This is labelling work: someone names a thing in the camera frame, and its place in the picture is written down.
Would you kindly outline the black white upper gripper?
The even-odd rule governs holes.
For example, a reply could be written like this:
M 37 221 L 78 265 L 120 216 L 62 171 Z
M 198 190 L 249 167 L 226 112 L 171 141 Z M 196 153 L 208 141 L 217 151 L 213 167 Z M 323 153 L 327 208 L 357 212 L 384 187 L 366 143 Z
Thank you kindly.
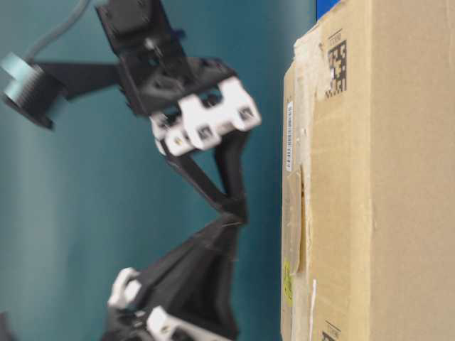
M 96 12 L 124 95 L 135 114 L 150 119 L 167 163 L 216 211 L 244 224 L 242 153 L 262 118 L 236 71 L 218 58 L 189 56 L 162 1 L 106 1 Z M 190 155 L 214 147 L 223 190 Z

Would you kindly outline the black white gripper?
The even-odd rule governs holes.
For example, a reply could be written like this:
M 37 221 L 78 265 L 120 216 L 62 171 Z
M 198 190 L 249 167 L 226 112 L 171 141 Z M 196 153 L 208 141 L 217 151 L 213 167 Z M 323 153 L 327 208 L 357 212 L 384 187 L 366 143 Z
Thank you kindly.
M 101 339 L 237 339 L 231 285 L 241 226 L 223 214 L 145 269 L 120 270 Z

